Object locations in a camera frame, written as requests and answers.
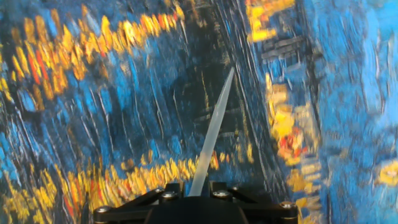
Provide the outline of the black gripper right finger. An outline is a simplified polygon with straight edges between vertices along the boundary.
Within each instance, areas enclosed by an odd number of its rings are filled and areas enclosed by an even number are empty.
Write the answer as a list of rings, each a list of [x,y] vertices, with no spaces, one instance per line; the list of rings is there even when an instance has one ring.
[[[274,203],[269,196],[259,197],[239,187],[229,188],[226,182],[210,181],[208,190],[211,198],[237,206],[249,223],[299,222],[299,208],[293,202]]]

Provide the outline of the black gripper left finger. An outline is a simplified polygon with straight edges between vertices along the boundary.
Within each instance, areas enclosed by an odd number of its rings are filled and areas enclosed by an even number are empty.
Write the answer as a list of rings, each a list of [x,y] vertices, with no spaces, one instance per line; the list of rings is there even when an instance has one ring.
[[[144,223],[149,212],[160,204],[184,198],[183,182],[166,184],[119,207],[103,205],[93,212],[94,223]]]

